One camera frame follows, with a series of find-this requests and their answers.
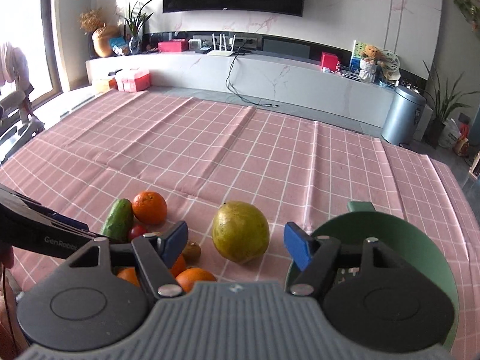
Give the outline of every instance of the tv stand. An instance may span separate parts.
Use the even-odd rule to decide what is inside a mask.
[[[234,56],[163,52],[92,59],[88,79],[123,68],[150,70],[152,85],[229,92],[225,81]],[[323,73],[317,64],[275,56],[239,55],[230,81],[239,93],[301,105],[382,127],[393,90]]]

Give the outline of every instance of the floor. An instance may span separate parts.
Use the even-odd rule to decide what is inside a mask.
[[[230,93],[204,91],[190,88],[151,87],[150,90],[167,93],[169,95],[186,97],[193,96],[203,100],[212,100],[239,105],[248,105],[247,102],[250,102],[250,105],[253,104],[256,107],[262,107],[262,105],[265,106],[269,104],[277,105],[277,107],[265,107],[265,109],[320,121],[342,127],[350,131],[371,135],[373,137],[380,137],[380,133],[382,131],[382,129],[379,127],[361,123],[357,120],[352,120],[343,116],[333,115],[329,114],[328,112],[300,107],[297,105],[280,103],[274,100],[243,96],[244,100],[246,100],[243,101],[237,95]],[[82,104],[92,100],[94,97],[95,91],[92,87],[85,87],[68,93],[63,93],[47,104],[41,106],[39,109],[35,110],[35,115],[45,123],[45,128],[50,128],[58,123],[61,118],[67,115],[69,112],[81,107]],[[480,182],[477,182],[469,177],[469,165],[465,159],[456,156],[451,150],[442,149],[440,147],[433,149],[424,142],[412,142],[411,149],[419,154],[427,154],[431,158],[443,162],[450,167],[460,187],[465,193],[466,199],[470,203],[477,221],[480,223]]]

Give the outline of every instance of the blue gripper pad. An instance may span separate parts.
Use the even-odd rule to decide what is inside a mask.
[[[168,269],[177,261],[178,256],[180,256],[188,242],[188,226],[186,222],[177,222],[176,225],[160,237],[163,243],[160,258]]]
[[[68,226],[75,227],[79,230],[90,231],[89,228],[88,228],[88,225],[86,223],[77,221],[77,220],[72,219],[72,218],[68,218],[68,216],[61,215],[58,212],[55,212],[54,214],[52,214],[52,219],[57,220],[61,223],[64,223]]]
[[[294,222],[288,222],[283,231],[283,242],[301,271],[310,264],[318,243]]]

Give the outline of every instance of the metal screw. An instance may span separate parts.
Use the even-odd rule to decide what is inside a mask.
[[[308,296],[314,291],[315,289],[310,284],[294,284],[290,287],[290,292],[296,296]]]
[[[182,293],[182,288],[176,284],[165,284],[158,287],[158,294],[166,298],[174,298]]]

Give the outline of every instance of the black cable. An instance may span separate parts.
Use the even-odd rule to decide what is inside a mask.
[[[233,57],[233,61],[232,61],[231,65],[230,65],[229,75],[227,76],[227,78],[226,78],[226,80],[225,80],[225,86],[226,86],[226,88],[227,88],[231,93],[233,93],[234,95],[237,95],[238,98],[239,98],[240,100],[242,100],[243,102],[245,102],[245,103],[252,104],[252,105],[257,105],[257,106],[259,106],[259,107],[269,107],[269,108],[279,107],[277,104],[261,104],[261,103],[254,103],[253,101],[250,101],[250,100],[244,98],[242,95],[240,95],[240,93],[238,93],[237,89],[236,89],[236,88],[233,86],[233,84],[231,83],[231,81],[230,81],[230,75],[231,75],[231,73],[232,73],[233,65],[234,65],[234,63],[235,63],[235,60],[237,59],[237,57],[238,57],[239,55],[245,55],[245,53],[244,53],[244,54],[241,54],[244,45],[245,45],[245,43],[242,44],[242,45],[238,48],[238,50],[234,53],[235,56]]]
[[[8,310],[7,302],[7,287],[6,287],[6,276],[5,276],[5,266],[3,266],[3,301],[5,302],[5,310],[7,312],[8,326],[10,328],[11,339],[13,340],[13,345],[15,346],[15,356],[18,356],[18,347],[17,342],[15,341],[14,328],[11,325],[10,310]]]

